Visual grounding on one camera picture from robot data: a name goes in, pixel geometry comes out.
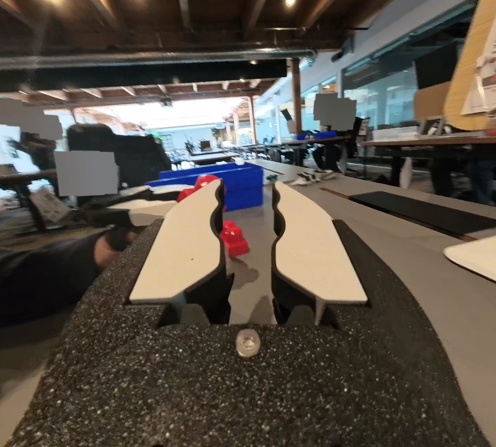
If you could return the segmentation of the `red two-stud block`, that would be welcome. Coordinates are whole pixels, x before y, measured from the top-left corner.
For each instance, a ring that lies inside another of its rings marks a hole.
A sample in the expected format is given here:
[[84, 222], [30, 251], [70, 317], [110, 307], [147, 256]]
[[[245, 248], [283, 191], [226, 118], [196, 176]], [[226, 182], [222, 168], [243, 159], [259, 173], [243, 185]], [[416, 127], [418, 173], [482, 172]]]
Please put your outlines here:
[[238, 258], [249, 252], [249, 245], [244, 237], [243, 230], [234, 221], [223, 221], [220, 237], [224, 242], [228, 257]]

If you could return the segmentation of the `blue plastic bin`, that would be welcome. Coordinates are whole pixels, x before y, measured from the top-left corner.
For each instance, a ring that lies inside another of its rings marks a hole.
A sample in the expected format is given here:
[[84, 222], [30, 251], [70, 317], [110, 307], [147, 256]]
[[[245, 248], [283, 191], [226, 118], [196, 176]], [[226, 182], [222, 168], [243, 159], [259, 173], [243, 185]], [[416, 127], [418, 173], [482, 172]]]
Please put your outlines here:
[[264, 168], [261, 165], [235, 162], [202, 165], [186, 170], [162, 171], [157, 180], [148, 181], [151, 187], [166, 185], [195, 185], [201, 175], [214, 175], [223, 180], [225, 186], [225, 209], [234, 211], [261, 206], [263, 204]]

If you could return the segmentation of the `metal ceiling duct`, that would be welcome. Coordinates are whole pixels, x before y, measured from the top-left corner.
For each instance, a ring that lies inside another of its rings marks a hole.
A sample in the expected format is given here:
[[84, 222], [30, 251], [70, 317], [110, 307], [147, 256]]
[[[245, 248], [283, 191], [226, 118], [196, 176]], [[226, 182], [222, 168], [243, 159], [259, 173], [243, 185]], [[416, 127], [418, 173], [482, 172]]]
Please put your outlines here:
[[152, 66], [203, 62], [236, 62], [284, 60], [292, 58], [314, 59], [315, 49], [285, 49], [280, 47], [258, 47], [227, 51], [148, 51], [52, 55], [1, 56], [1, 70], [24, 70], [40, 68], [83, 68], [114, 66]]

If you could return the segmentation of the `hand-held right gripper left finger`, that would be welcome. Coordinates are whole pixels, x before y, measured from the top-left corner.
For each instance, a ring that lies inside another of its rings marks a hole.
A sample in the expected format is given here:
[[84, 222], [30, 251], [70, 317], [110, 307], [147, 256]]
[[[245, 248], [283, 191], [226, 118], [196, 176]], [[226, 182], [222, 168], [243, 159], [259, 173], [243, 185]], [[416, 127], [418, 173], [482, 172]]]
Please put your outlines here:
[[224, 183], [216, 178], [167, 213], [130, 292], [131, 305], [217, 307], [228, 300], [223, 209]]

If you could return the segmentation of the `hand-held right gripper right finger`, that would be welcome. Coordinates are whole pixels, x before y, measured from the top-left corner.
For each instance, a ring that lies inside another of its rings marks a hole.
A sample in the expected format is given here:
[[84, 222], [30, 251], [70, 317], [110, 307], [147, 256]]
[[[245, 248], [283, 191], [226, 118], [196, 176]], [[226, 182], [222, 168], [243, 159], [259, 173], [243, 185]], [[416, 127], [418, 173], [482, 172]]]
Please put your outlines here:
[[338, 221], [284, 183], [272, 188], [276, 238], [271, 247], [272, 305], [278, 324], [340, 324], [367, 312], [358, 268]]

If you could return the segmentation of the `red one-stud block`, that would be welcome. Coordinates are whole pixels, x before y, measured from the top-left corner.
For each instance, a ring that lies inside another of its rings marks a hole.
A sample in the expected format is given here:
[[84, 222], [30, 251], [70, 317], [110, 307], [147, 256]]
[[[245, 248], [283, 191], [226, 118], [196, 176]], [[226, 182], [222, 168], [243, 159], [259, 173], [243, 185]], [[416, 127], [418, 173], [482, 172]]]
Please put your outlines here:
[[179, 193], [176, 201], [178, 203], [182, 202], [184, 199], [191, 196], [194, 192], [201, 190], [202, 188], [206, 187], [208, 184], [216, 180], [219, 180], [219, 177], [212, 174], [199, 175], [194, 186], [183, 189]]

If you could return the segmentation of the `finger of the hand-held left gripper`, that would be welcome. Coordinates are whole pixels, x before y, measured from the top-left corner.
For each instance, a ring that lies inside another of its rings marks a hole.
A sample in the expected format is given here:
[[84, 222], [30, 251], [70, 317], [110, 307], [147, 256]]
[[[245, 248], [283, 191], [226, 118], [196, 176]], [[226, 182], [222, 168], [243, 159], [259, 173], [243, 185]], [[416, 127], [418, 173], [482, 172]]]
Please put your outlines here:
[[195, 186], [188, 184], [151, 186], [151, 198], [158, 201], [178, 201], [184, 190], [195, 190]]
[[146, 227], [164, 218], [177, 201], [134, 199], [110, 205], [106, 209], [106, 225], [118, 227]]

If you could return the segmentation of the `person's left hand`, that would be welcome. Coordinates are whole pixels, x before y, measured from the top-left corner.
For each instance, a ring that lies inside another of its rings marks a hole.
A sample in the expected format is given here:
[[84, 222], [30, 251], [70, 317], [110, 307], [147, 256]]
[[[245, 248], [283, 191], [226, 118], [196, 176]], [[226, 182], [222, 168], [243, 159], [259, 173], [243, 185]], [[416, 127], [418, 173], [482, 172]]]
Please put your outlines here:
[[112, 228], [98, 238], [94, 247], [94, 260], [101, 271], [113, 264], [139, 234], [126, 228]]

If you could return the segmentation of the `printed instruction sheet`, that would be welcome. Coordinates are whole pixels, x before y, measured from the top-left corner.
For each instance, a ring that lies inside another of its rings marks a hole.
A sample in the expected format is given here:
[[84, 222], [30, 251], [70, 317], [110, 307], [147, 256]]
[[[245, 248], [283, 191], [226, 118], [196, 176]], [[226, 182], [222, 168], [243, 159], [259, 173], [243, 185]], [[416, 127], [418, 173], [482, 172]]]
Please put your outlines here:
[[462, 115], [481, 113], [495, 118], [495, 21], [477, 58], [474, 82], [461, 112]]

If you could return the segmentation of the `long wooden table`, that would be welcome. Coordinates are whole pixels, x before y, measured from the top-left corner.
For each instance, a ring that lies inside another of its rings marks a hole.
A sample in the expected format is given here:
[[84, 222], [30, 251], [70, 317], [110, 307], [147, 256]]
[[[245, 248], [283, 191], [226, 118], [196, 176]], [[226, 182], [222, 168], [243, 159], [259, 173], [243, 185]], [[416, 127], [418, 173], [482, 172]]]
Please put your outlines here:
[[363, 177], [367, 177], [369, 148], [375, 155], [391, 159], [389, 184], [400, 187], [401, 170], [406, 159], [463, 159], [469, 161], [495, 159], [495, 134], [484, 132], [458, 133], [444, 136], [423, 136], [393, 141], [365, 141], [363, 149]]

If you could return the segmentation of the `black mat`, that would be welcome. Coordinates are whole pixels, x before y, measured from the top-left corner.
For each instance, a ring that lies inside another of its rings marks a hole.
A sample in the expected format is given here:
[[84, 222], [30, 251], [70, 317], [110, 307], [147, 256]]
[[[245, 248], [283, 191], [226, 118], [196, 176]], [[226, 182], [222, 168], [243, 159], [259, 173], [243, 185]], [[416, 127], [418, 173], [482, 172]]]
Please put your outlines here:
[[495, 229], [493, 218], [388, 192], [355, 194], [349, 196], [349, 199], [458, 239]]

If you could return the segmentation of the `pile of black white parts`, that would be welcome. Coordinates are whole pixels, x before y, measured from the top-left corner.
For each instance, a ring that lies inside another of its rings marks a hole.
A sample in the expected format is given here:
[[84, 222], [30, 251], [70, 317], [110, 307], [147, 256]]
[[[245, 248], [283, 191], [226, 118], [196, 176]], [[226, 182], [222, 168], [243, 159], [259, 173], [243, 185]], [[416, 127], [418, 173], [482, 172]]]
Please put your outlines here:
[[291, 186], [308, 186], [315, 183], [320, 183], [323, 181], [331, 180], [337, 178], [340, 175], [339, 172], [332, 170], [308, 170], [304, 172], [299, 172], [296, 174], [296, 179], [293, 180]]

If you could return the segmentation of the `instruction sheet on stand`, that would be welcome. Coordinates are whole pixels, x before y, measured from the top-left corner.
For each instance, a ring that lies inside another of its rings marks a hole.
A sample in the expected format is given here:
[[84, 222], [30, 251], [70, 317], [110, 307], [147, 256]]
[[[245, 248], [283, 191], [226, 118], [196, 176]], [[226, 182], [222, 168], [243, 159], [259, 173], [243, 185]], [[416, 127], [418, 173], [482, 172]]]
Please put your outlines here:
[[[495, 118], [485, 113], [462, 115], [462, 109], [475, 78], [477, 58], [482, 54], [495, 21], [495, 0], [479, 0], [450, 89], [444, 103], [444, 116], [458, 129], [495, 134]], [[466, 246], [447, 247], [444, 256], [453, 264], [495, 282], [495, 235]]]

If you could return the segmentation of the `person's left forearm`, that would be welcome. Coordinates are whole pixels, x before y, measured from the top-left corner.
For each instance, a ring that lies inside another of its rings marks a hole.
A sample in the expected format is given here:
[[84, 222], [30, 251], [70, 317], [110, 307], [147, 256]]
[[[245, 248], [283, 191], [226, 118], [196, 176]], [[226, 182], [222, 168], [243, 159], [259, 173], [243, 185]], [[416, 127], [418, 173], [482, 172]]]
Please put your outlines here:
[[1, 327], [76, 304], [101, 273], [95, 261], [101, 237], [95, 233], [22, 251], [1, 248]]

